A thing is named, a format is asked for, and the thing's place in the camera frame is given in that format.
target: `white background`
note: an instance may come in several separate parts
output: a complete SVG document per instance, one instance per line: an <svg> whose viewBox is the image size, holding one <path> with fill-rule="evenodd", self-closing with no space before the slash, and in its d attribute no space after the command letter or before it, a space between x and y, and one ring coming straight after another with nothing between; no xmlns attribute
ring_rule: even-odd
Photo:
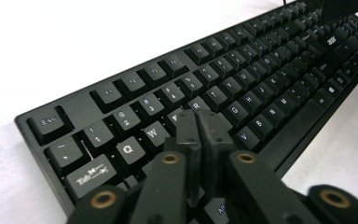
<svg viewBox="0 0 358 224"><path fill-rule="evenodd" d="M66 217L13 119L282 1L0 1L0 223ZM358 197L358 87L283 179Z"/></svg>

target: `space bar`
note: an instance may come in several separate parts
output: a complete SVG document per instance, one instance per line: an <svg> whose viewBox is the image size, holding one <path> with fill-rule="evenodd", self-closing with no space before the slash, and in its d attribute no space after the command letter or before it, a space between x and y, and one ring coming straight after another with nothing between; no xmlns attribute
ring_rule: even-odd
<svg viewBox="0 0 358 224"><path fill-rule="evenodd" d="M258 155L276 171L322 114L323 111L318 105L312 100L308 101Z"/></svg>

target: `white surface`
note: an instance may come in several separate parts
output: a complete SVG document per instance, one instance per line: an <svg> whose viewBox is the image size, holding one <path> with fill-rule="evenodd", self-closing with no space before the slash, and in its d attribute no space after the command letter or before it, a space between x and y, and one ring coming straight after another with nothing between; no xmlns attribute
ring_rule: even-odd
<svg viewBox="0 0 358 224"><path fill-rule="evenodd" d="M281 1L0 1L0 223L66 217L13 119ZM358 196L358 88L284 181Z"/></svg>

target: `computer keyboard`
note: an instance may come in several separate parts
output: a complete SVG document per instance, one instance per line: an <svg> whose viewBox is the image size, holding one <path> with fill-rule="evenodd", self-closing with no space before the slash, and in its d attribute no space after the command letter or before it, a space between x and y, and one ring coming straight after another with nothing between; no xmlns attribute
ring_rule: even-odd
<svg viewBox="0 0 358 224"><path fill-rule="evenodd" d="M217 113L282 176L358 83L358 18L320 15L276 8L16 117L66 214L102 184L144 180L185 109ZM220 223L222 203L202 197L192 216Z"/></svg>

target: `black keyboard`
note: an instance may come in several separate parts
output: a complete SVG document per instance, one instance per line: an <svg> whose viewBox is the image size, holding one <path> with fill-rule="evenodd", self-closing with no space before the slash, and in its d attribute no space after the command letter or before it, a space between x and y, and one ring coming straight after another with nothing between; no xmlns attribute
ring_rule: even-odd
<svg viewBox="0 0 358 224"><path fill-rule="evenodd" d="M183 110L212 110L238 149L283 176L358 83L358 17L319 24L294 2L16 117L69 215L103 184L147 178ZM200 198L193 223L225 222Z"/></svg>

